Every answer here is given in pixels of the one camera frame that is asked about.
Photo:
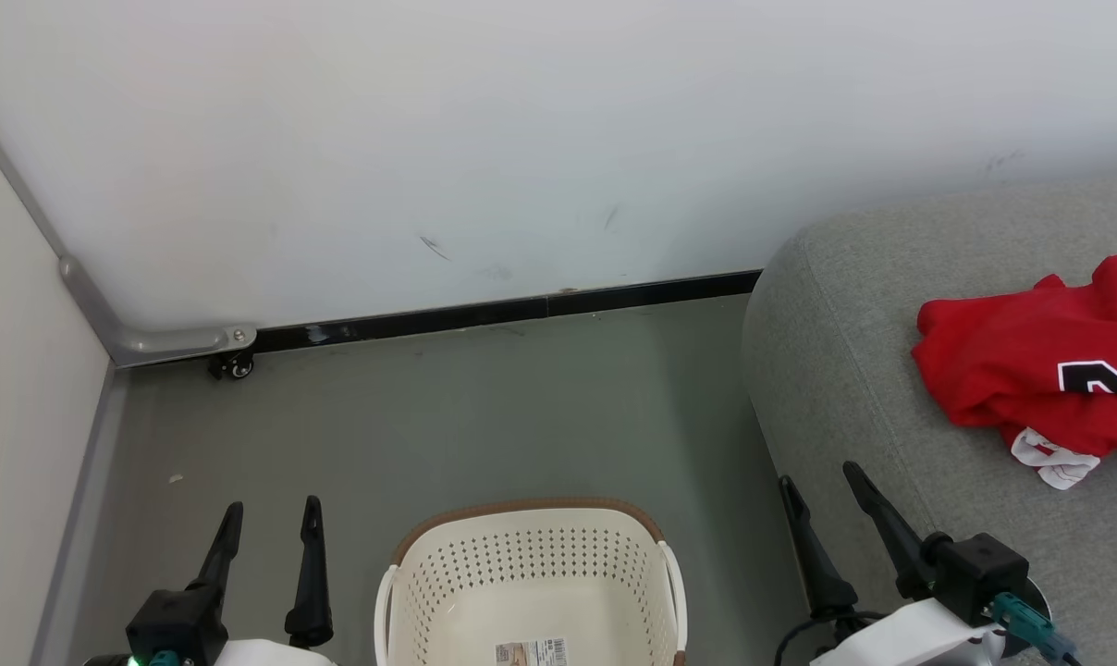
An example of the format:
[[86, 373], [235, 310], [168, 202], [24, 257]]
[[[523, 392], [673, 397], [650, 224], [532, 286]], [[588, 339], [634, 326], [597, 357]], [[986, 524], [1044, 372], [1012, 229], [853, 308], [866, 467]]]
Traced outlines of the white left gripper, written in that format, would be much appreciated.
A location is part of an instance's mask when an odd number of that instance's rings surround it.
[[[198, 575], [188, 590], [216, 587], [227, 589], [230, 564], [239, 552], [244, 524], [244, 503], [229, 503], [217, 527]], [[285, 617], [288, 645], [267, 639], [230, 640], [225, 644], [214, 666], [334, 666], [325, 655], [306, 648], [318, 648], [334, 636], [333, 611], [327, 584], [325, 518], [322, 502], [306, 498], [300, 518], [300, 574], [295, 603]]]

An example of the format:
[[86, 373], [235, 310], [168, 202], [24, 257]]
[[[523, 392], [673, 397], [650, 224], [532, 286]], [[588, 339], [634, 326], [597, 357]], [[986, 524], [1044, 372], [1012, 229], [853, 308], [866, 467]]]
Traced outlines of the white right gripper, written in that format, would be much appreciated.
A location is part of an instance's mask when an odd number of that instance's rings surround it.
[[[972, 627], [935, 599], [922, 601], [930, 598], [935, 581], [932, 568], [922, 558], [922, 539], [858, 463], [844, 462], [842, 470], [859, 510], [872, 520], [884, 541], [896, 570], [898, 594], [918, 602], [855, 632], [813, 659], [812, 665], [999, 665], [1008, 643], [1005, 629], [997, 624]], [[838, 573], [812, 527], [806, 501], [787, 475], [779, 477], [779, 497], [786, 514], [809, 616], [820, 619], [855, 612], [858, 603], [855, 587]]]

